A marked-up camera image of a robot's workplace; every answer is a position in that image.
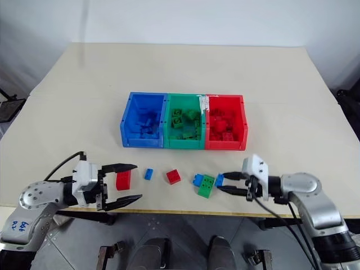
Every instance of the gray floor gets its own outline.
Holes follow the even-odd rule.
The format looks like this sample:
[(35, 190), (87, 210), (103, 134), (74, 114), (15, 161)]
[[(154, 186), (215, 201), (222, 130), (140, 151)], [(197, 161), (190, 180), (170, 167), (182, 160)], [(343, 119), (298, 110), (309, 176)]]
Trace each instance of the gray floor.
[(285, 228), (262, 231), (253, 220), (240, 217), (165, 214), (121, 214), (112, 226), (74, 219), (48, 234), (31, 269), (95, 269), (100, 246), (123, 240), (129, 251), (109, 259), (106, 269), (125, 270), (134, 251), (154, 237), (171, 239), (172, 268), (206, 269), (206, 251), (213, 235), (230, 241), (238, 269), (262, 269), (261, 265), (247, 265), (242, 258), (244, 248), (252, 247), (272, 252), (274, 270), (312, 269)]

